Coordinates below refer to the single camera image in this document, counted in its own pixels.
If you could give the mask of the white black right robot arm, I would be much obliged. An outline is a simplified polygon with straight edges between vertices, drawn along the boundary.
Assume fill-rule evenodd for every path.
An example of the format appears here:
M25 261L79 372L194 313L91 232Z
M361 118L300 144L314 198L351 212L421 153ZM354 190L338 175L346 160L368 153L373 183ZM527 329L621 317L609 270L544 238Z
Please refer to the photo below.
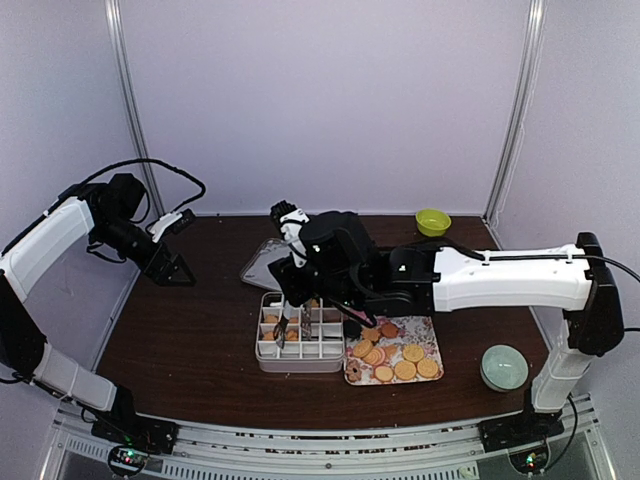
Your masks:
M517 414L478 426L486 449L559 435L570 393L592 360L617 347L625 325L620 296L595 235L551 250L477 252L448 239L361 253L341 234L271 262L287 305L321 298L354 316L430 316L484 307L561 310L558 341Z

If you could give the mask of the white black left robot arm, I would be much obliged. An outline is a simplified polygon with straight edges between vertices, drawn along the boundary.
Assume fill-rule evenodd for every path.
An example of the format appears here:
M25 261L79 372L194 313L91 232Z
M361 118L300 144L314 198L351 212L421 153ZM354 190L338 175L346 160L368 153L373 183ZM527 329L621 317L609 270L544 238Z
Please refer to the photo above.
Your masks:
M135 214L148 191L133 174L122 172L124 165L103 168L114 174L107 182L91 174L71 185L2 251L1 362L13 371L15 382L32 384L93 414L93 435L138 449L169 451L177 432L174 423L139 415L128 388L56 349L29 313L31 308L44 313L51 305L55 314L69 313L73 319L79 319L83 307L96 316L98 307L89 296L99 290L80 284L91 274L64 264L81 242L91 255L102 246L113 249L110 263L132 262L158 286L194 285L184 258L163 238L194 222L188 206L195 199L187 198L143 227Z

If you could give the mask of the silver serving tongs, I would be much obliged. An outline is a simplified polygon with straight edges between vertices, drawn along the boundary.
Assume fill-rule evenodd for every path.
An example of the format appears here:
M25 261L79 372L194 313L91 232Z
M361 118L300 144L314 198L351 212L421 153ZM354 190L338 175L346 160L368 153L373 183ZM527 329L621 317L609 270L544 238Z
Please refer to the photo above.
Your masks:
M312 340L313 306L313 299L304 302L301 307L294 307L288 300L282 300L279 321L273 329L274 341L279 349L283 349L287 342Z

